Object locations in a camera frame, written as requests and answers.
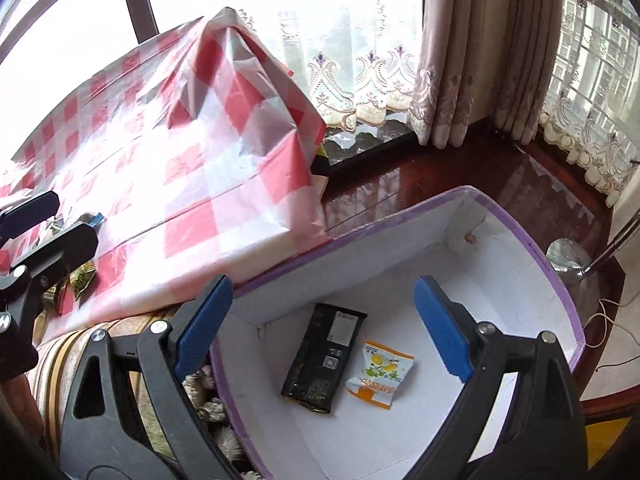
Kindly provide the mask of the black biscuit snack packet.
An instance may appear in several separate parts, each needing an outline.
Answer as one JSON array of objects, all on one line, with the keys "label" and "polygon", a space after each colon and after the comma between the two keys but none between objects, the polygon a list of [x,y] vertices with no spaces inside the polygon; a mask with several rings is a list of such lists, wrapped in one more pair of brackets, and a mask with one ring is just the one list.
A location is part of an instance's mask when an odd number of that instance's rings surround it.
[{"label": "black biscuit snack packet", "polygon": [[43,300],[44,304],[59,316],[69,314],[75,302],[70,279],[66,278],[47,289],[43,293]]}]

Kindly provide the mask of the green white snack packet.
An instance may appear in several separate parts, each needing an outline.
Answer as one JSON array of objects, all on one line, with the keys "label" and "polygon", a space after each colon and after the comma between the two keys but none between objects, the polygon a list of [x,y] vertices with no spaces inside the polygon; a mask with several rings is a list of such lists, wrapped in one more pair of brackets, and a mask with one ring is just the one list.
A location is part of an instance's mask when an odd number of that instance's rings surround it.
[{"label": "green white snack packet", "polygon": [[92,260],[83,263],[73,270],[70,274],[70,288],[72,289],[74,299],[78,300],[82,294],[89,288],[91,282],[96,275],[96,266]]}]

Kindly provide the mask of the orange white snack packet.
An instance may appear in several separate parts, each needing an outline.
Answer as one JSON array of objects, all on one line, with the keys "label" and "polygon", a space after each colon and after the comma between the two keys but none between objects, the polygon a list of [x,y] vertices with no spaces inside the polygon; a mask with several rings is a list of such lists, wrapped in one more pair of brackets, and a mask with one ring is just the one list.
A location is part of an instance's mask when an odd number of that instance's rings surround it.
[{"label": "orange white snack packet", "polygon": [[414,356],[372,340],[364,342],[362,354],[362,367],[346,382],[346,390],[359,400],[389,410],[413,367]]}]

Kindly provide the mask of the long black snack packet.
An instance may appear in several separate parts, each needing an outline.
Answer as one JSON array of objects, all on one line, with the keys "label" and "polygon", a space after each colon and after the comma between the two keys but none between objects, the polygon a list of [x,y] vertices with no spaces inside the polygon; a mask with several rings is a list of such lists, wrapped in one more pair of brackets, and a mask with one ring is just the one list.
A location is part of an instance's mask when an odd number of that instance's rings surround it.
[{"label": "long black snack packet", "polygon": [[367,313],[316,304],[304,338],[281,388],[284,400],[330,414]]}]

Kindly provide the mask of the blue clear snack bag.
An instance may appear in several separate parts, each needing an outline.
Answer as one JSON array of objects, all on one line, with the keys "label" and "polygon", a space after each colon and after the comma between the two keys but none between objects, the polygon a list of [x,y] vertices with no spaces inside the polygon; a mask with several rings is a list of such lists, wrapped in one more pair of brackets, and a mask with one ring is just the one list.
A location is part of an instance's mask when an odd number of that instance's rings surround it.
[{"label": "blue clear snack bag", "polygon": [[85,226],[87,229],[92,229],[93,232],[99,233],[104,220],[105,217],[100,212],[97,212],[96,214],[85,212],[79,216],[73,226]]}]

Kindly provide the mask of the striped sofa cushion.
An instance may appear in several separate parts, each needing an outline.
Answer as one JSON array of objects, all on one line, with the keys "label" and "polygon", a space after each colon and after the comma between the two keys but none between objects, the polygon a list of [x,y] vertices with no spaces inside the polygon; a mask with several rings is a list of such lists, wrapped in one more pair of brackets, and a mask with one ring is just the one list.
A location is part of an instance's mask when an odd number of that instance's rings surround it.
[{"label": "striped sofa cushion", "polygon": [[236,479],[231,428],[211,438],[174,377],[194,318],[160,311],[55,338],[27,380],[63,479]]}]

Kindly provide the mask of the chrome lamp stand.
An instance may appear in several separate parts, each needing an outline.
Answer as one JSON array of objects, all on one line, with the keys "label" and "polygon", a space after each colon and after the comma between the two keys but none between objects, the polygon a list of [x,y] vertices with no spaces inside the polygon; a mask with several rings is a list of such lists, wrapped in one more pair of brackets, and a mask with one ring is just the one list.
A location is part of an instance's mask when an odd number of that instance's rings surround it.
[{"label": "chrome lamp stand", "polygon": [[618,232],[597,257],[591,258],[585,248],[569,240],[558,238],[546,251],[546,258],[552,269],[566,285],[585,281],[595,274],[608,260],[623,247],[639,229],[639,217],[633,216]]}]

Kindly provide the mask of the red white checkered tablecloth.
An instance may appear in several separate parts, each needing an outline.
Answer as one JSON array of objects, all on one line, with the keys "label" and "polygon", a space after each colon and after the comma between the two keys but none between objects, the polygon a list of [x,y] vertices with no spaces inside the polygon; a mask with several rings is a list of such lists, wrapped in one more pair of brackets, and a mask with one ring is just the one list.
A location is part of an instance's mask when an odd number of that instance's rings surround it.
[{"label": "red white checkered tablecloth", "polygon": [[288,69],[225,8],[149,40],[58,104],[1,161],[1,196],[102,214],[84,296],[53,339],[242,283],[326,241],[311,163],[326,131]]}]

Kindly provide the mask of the white box purple rim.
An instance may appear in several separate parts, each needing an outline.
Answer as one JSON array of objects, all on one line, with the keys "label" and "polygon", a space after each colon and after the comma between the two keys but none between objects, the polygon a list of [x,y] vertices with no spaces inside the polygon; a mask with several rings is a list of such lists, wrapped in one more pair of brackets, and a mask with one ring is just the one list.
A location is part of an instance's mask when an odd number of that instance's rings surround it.
[{"label": "white box purple rim", "polygon": [[[399,479],[461,390],[416,312],[429,275],[479,321],[510,335],[550,330],[575,365],[585,348],[570,294],[510,214],[470,186],[331,240],[242,286],[212,361],[231,425],[267,479]],[[360,311],[360,341],[414,356],[390,408],[337,391],[329,414],[284,400],[281,388],[319,302]]]}]

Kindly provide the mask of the beige drape curtain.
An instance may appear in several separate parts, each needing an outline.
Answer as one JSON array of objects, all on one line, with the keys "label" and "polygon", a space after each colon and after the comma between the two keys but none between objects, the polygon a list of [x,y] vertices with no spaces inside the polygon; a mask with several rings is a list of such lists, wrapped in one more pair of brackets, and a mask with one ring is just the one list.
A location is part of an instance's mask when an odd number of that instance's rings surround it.
[{"label": "beige drape curtain", "polygon": [[[484,92],[494,125],[523,145],[535,139],[560,40],[562,0],[423,0],[421,51],[407,126],[422,145],[460,146]],[[487,49],[502,66],[480,82]]]}]

